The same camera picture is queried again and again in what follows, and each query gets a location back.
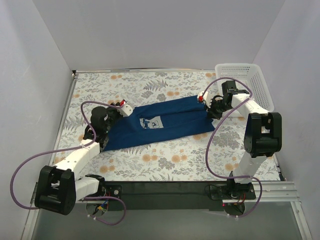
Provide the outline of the blue printed t shirt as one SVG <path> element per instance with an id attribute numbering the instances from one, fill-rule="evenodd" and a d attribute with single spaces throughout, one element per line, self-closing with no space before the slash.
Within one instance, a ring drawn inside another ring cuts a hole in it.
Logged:
<path id="1" fill-rule="evenodd" d="M 213 120 L 207 117 L 197 96 L 136 107 L 109 131 L 104 151 L 113 151 L 191 135 L 212 132 Z"/>

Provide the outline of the white plastic basket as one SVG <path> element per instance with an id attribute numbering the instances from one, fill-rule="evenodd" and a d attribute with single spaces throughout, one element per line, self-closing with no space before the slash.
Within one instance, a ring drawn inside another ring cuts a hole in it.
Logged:
<path id="1" fill-rule="evenodd" d="M 215 66 L 215 75 L 219 81 L 219 95 L 223 94 L 222 83 L 226 77 L 244 83 L 253 92 L 253 99 L 265 110 L 272 112 L 274 104 L 261 68 L 253 63 L 220 63 Z"/>

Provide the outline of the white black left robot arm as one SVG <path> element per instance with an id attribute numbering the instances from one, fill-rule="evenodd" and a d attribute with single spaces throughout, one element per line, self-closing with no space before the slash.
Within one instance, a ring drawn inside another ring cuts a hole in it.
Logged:
<path id="1" fill-rule="evenodd" d="M 96 174 L 80 177 L 82 169 L 106 147 L 111 128 L 123 117 L 120 109 L 97 106 L 91 111 L 80 148 L 40 173 L 34 204 L 62 215 L 68 215 L 75 203 L 86 197 L 101 200 L 106 196 L 104 178 Z"/>

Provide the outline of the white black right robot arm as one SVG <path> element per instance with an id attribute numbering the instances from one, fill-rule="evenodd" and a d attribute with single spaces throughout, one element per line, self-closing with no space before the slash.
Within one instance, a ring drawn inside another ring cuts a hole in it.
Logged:
<path id="1" fill-rule="evenodd" d="M 213 199 L 255 199 L 252 180 L 268 158 L 282 148 L 282 116 L 278 112 L 269 112 L 253 99 L 253 92 L 248 86 L 237 88 L 239 80 L 224 77 L 222 95 L 210 97 L 204 90 L 198 94 L 198 101 L 204 104 L 207 116 L 217 119 L 222 124 L 227 116 L 238 111 L 246 119 L 243 139 L 245 152 L 238 167 L 220 182 L 210 187 Z"/>

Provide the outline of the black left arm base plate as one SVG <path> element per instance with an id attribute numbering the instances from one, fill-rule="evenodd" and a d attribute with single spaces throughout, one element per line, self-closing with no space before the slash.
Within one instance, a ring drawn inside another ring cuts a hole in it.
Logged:
<path id="1" fill-rule="evenodd" d="M 102 184 L 99 185 L 96 193 L 91 193 L 88 196 L 84 197 L 85 201 L 94 201 L 94 200 L 106 200 L 106 197 L 112 197 L 114 199 L 121 199 L 122 195 L 122 186 L 118 184 Z"/>

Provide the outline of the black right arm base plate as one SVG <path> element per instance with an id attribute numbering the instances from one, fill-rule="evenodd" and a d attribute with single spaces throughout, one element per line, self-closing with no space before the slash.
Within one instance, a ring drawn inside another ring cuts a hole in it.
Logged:
<path id="1" fill-rule="evenodd" d="M 204 192 L 212 200 L 255 200 L 252 183 L 234 183 L 232 180 L 215 181 L 204 187 Z"/>

